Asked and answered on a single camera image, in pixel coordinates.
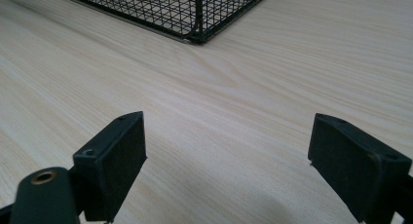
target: wire basket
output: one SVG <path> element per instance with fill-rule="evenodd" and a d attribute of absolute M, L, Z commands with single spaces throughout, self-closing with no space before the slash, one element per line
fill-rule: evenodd
<path fill-rule="evenodd" d="M 206 42 L 261 0 L 77 0 L 181 40 Z"/>

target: wood grain surface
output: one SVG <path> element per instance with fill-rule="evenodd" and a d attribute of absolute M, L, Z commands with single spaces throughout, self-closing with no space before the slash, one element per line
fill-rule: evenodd
<path fill-rule="evenodd" d="M 0 0 L 0 206 L 142 110 L 148 161 L 115 223 L 357 223 L 310 167 L 314 116 L 413 157 L 412 53 L 413 0 L 264 0 L 203 46 Z"/>

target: light wood tabletop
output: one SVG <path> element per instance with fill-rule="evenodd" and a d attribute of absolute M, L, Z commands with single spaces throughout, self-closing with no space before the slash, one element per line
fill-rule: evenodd
<path fill-rule="evenodd" d="M 357 223 L 307 159 L 314 116 L 413 157 L 413 0 L 264 0 L 202 46 L 0 0 L 0 206 L 135 111 L 148 160 L 115 223 Z"/>

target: wood grain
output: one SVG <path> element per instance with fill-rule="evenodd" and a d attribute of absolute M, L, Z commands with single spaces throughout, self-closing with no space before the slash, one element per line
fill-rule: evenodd
<path fill-rule="evenodd" d="M 142 110 L 149 159 L 116 223 L 356 223 L 307 160 L 314 115 L 413 157 L 412 16 L 413 0 L 265 0 L 192 46 L 0 0 L 0 206 Z"/>

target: metal grid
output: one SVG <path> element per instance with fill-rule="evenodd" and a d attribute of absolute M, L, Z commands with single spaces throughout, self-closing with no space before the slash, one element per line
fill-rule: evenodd
<path fill-rule="evenodd" d="M 260 0 L 78 0 L 179 39 L 203 43 Z"/>

